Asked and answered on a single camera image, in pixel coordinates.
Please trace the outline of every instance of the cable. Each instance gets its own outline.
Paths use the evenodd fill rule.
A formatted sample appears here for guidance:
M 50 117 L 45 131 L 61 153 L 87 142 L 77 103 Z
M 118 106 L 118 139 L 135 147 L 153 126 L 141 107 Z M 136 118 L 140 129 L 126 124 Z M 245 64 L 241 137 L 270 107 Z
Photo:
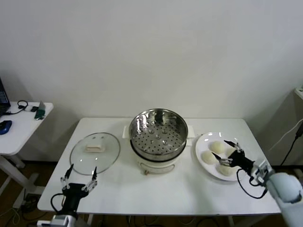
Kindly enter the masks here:
M 184 222 L 180 221 L 179 219 L 177 219 L 177 220 L 178 220 L 178 222 L 181 223 L 182 225 L 188 226 L 188 225 L 190 225 L 191 223 L 193 223 L 195 219 L 196 219 L 196 218 L 193 217 L 193 218 L 192 218 L 189 222 L 187 222 L 187 223 L 184 223 Z
M 282 163 L 281 163 L 281 165 L 280 165 L 280 166 L 282 166 L 282 165 L 284 164 L 284 162 L 286 161 L 286 159 L 287 159 L 287 157 L 288 157 L 289 153 L 292 151 L 293 146 L 294 146 L 294 143 L 297 141 L 297 139 L 298 139 L 298 137 L 296 136 L 296 137 L 294 138 L 294 140 L 293 140 L 293 143 L 292 143 L 292 145 L 291 145 L 291 147 L 290 147 L 290 149 L 289 149 L 289 151 L 288 151 L 287 155 L 285 156 L 285 158 L 284 158 L 284 160 L 282 161 Z
M 270 152 L 270 151 L 271 151 L 279 142 L 281 142 L 281 140 L 282 140 L 288 133 L 290 133 L 292 130 L 294 130 L 294 129 L 298 126 L 298 124 L 300 124 L 300 122 L 302 122 L 302 121 L 303 121 L 303 118 L 302 118 L 301 120 L 299 120 L 298 123 L 297 123 L 294 127 L 291 128 L 291 130 L 289 130 L 288 132 L 286 132 L 286 133 L 281 137 L 281 139 L 279 139 L 278 142 L 275 143 L 267 152 Z
M 42 217 L 45 216 L 46 214 L 47 214 L 47 212 L 45 212 L 43 215 L 41 215 L 41 216 L 39 216 L 39 217 L 37 217 L 37 218 L 31 218 L 31 219 L 29 219 L 29 218 L 24 217 L 24 214 L 22 213 L 22 218 L 23 218 L 25 221 L 35 221 L 35 220 L 38 220 L 38 219 L 42 218 Z
M 51 206 L 52 206 L 53 210 L 56 211 L 56 213 L 58 213 L 58 210 L 57 210 L 56 207 L 53 205 L 53 199 L 54 199 L 56 196 L 58 196 L 58 195 L 63 195 L 63 193 L 57 193 L 57 194 L 55 194 L 55 195 L 53 195 L 53 196 L 51 197 Z
M 144 225 L 148 227 L 163 227 L 162 225 L 154 225 L 154 223 L 158 220 L 159 217 L 156 217 L 156 219 L 151 222 L 150 224 L 146 223 L 146 216 L 144 216 Z
M 9 210 L 14 210 L 15 214 L 9 218 L 9 220 L 8 220 L 7 223 L 5 224 L 5 227 L 9 226 L 9 223 L 10 223 L 11 220 L 13 220 L 13 224 L 14 224 L 15 226 L 18 225 L 19 222 L 20 222 L 20 215 L 18 214 L 18 210 L 15 210 L 14 208 L 11 208 L 11 209 L 9 209 Z
M 25 102 L 26 105 L 20 105 L 20 102 Z M 24 111 L 24 110 L 28 107 L 28 102 L 25 101 L 25 100 L 19 100 L 19 101 L 17 102 L 17 104 L 18 104 L 18 108 L 21 109 L 21 110 L 15 112 L 15 113 L 5 112 L 5 113 L 3 113 L 3 115 L 14 115 L 14 114 L 18 114 L 18 113 Z
M 249 193 L 243 188 L 243 186 L 242 186 L 242 184 L 241 184 L 241 182 L 240 182 L 240 180 L 239 180 L 239 172 L 240 172 L 241 170 L 243 170 L 243 169 L 238 169 L 238 171 L 237 171 L 237 180 L 238 180 L 238 183 L 239 183 L 241 189 L 242 189 L 248 196 L 250 196 L 250 197 L 252 197 L 252 198 L 254 198 L 254 199 L 257 199 L 257 200 L 262 199 L 262 198 L 266 195 L 267 189 L 264 189 L 262 195 L 259 196 L 259 197 L 255 197 L 255 196 L 249 194 Z
M 198 226 L 199 226 L 202 222 L 204 222 L 205 220 L 209 220 L 209 219 L 211 219 L 211 220 L 216 224 L 217 227 L 220 227 L 220 226 L 219 226 L 219 223 L 217 222 L 217 220 L 214 219 L 213 217 L 201 219 L 201 220 L 197 223 L 196 227 L 198 227 Z
M 258 187 L 258 186 L 261 185 L 260 183 L 258 183 L 258 184 L 253 184 L 253 183 L 252 183 L 253 179 L 254 179 L 253 177 L 250 177 L 250 185 L 251 185 L 251 186 L 253 186 L 253 187 Z

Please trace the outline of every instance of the computer mouse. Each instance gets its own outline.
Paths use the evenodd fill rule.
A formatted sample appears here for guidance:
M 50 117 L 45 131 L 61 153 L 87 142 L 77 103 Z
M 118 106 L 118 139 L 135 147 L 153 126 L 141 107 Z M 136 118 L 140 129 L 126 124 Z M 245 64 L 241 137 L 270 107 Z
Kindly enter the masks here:
M 12 121 L 2 121 L 0 123 L 0 135 L 8 133 L 12 123 Z

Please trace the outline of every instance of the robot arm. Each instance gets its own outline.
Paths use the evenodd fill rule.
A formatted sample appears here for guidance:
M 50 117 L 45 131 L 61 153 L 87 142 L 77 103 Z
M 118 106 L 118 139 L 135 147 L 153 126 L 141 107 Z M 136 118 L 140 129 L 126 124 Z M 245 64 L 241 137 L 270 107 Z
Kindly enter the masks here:
M 225 141 L 236 150 L 228 157 L 216 158 L 225 166 L 240 166 L 251 180 L 265 187 L 277 202 L 282 216 L 289 227 L 301 227 L 303 224 L 303 187 L 299 180 L 286 173 L 275 173 L 266 160 L 251 161 L 245 157 L 238 144 Z

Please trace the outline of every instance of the power cord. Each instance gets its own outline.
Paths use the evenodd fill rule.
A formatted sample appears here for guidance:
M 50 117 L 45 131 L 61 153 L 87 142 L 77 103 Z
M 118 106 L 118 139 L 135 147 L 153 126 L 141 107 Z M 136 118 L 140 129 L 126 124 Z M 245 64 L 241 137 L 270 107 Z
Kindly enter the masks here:
M 154 223 L 159 219 L 159 217 L 156 217 L 154 221 L 151 223 L 147 224 L 146 223 L 146 216 L 144 216 L 144 225 L 148 227 L 163 227 L 162 225 L 154 225 Z
M 189 222 L 186 222 L 186 223 L 180 221 L 179 219 L 177 219 L 177 220 L 178 220 L 178 222 L 181 223 L 182 225 L 188 226 L 188 225 L 190 225 L 191 223 L 193 223 L 193 222 L 195 221 L 195 219 L 196 219 L 196 218 L 193 217 Z
M 5 224 L 4 227 L 9 226 L 9 223 L 10 223 L 11 220 L 13 220 L 13 224 L 14 224 L 15 226 L 18 225 L 19 222 L 20 222 L 20 215 L 18 214 L 19 209 L 18 209 L 18 210 L 15 210 L 14 208 L 11 208 L 11 209 L 14 210 L 15 214 L 9 218 L 9 220 L 7 221 L 7 223 Z
M 278 140 L 278 142 L 276 142 L 270 149 L 268 149 L 268 152 L 270 152 L 279 142 L 281 142 L 281 140 L 288 134 L 288 133 L 290 133 L 292 130 L 294 130 L 301 122 L 303 121 L 303 118 L 301 119 L 301 120 L 299 120 L 298 122 L 297 122 L 297 124 L 294 126 L 294 127 L 292 127 L 289 131 L 287 131 L 279 140 Z M 298 129 L 298 131 L 297 131 L 297 133 L 299 132 L 299 133 L 301 133 L 303 131 L 303 127 L 302 127 L 302 124 L 301 124 L 301 126 L 300 126 L 300 128 Z
M 293 140 L 293 143 L 292 143 L 292 145 L 291 145 L 291 147 L 290 147 L 288 153 L 286 154 L 286 156 L 285 156 L 285 158 L 284 158 L 284 160 L 282 161 L 282 163 L 281 163 L 280 166 L 282 166 L 282 165 L 284 164 L 284 162 L 286 161 L 286 159 L 287 159 L 288 155 L 290 154 L 290 152 L 292 151 L 292 149 L 293 149 L 293 147 L 294 147 L 294 143 L 297 141 L 297 139 L 298 139 L 298 137 L 296 136 L 296 137 L 294 138 L 294 140 Z
M 3 113 L 3 115 L 14 115 L 14 114 L 18 114 L 18 113 L 24 111 L 24 110 L 28 107 L 28 102 L 25 101 L 25 100 L 19 100 L 19 101 L 17 102 L 17 104 L 18 104 L 18 109 L 20 109 L 19 111 L 15 112 L 15 113 L 5 112 L 5 113 Z
M 51 197 L 51 206 L 52 206 L 53 210 L 54 210 L 56 213 L 58 213 L 58 210 L 57 210 L 56 207 L 53 205 L 53 199 L 54 199 L 56 196 L 58 196 L 58 195 L 63 195 L 63 193 L 57 193 L 57 194 L 55 194 L 55 195 L 53 195 L 53 196 Z
M 215 223 L 215 225 L 216 225 L 217 227 L 220 227 L 218 221 L 217 221 L 216 219 L 214 219 L 213 217 L 201 219 L 201 220 L 197 223 L 196 227 L 199 227 L 199 225 L 200 225 L 202 222 L 204 222 L 205 220 L 212 220 L 212 221 Z
M 256 196 L 253 196 L 253 195 L 249 194 L 249 193 L 243 188 L 243 186 L 242 186 L 242 184 L 241 184 L 241 182 L 240 182 L 240 180 L 239 180 L 239 172 L 240 172 L 241 170 L 243 170 L 243 169 L 238 169 L 238 171 L 237 171 L 237 180 L 238 180 L 238 183 L 239 183 L 241 189 L 242 189 L 248 196 L 250 196 L 250 197 L 252 197 L 252 198 L 254 198 L 254 199 L 257 199 L 257 200 L 262 199 L 262 198 L 266 195 L 267 189 L 264 189 L 262 195 L 259 196 L 259 197 L 256 197 Z
M 47 212 L 44 212 L 42 215 L 40 215 L 36 218 L 25 217 L 24 214 L 27 214 L 27 213 L 30 213 L 30 212 L 36 210 L 38 200 L 39 200 L 38 197 L 36 197 L 36 196 L 32 196 L 32 197 L 29 197 L 28 199 L 26 199 L 25 195 L 26 195 L 26 190 L 24 190 L 24 194 L 23 194 L 23 200 L 25 201 L 25 204 L 23 204 L 21 206 L 21 216 L 22 216 L 23 220 L 34 221 L 34 220 L 38 220 L 38 219 L 42 218 L 44 215 L 47 214 Z

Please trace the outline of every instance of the floor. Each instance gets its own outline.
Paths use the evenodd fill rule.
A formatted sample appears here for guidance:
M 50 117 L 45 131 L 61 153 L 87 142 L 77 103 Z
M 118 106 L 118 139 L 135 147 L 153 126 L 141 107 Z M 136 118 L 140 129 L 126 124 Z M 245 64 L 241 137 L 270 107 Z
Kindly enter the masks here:
M 26 164 L 26 167 L 21 170 L 21 172 L 29 177 L 32 173 L 39 173 L 39 177 L 36 181 L 36 185 L 46 186 L 48 179 L 50 178 L 53 170 L 55 168 L 55 164 Z M 0 185 L 6 180 L 7 175 L 0 170 Z M 44 213 L 39 211 L 37 208 L 30 212 L 21 215 L 21 211 L 19 211 L 20 221 L 18 224 L 14 225 L 12 217 L 14 216 L 13 210 L 10 210 L 8 213 L 2 215 L 5 211 L 10 209 L 21 192 L 22 188 L 13 180 L 10 181 L 8 186 L 6 187 L 3 194 L 0 196 L 0 227 L 31 227 L 36 225 L 37 217 L 43 215 L 40 220 L 50 220 L 54 213 L 47 212 Z M 82 218 L 87 220 L 88 215 L 80 215 Z M 237 216 L 234 218 L 235 223 L 240 221 L 241 216 Z M 92 226 L 93 227 L 143 227 L 143 226 L 151 226 L 151 227 L 217 227 L 215 221 L 217 222 L 219 227 L 228 227 L 228 218 L 227 217 L 153 217 L 153 216 L 131 216 L 130 223 L 128 224 L 128 217 L 121 215 L 97 215 L 94 216 Z M 271 215 L 263 219 L 262 221 L 255 224 L 253 227 L 286 227 L 287 225 L 283 221 L 281 215 Z

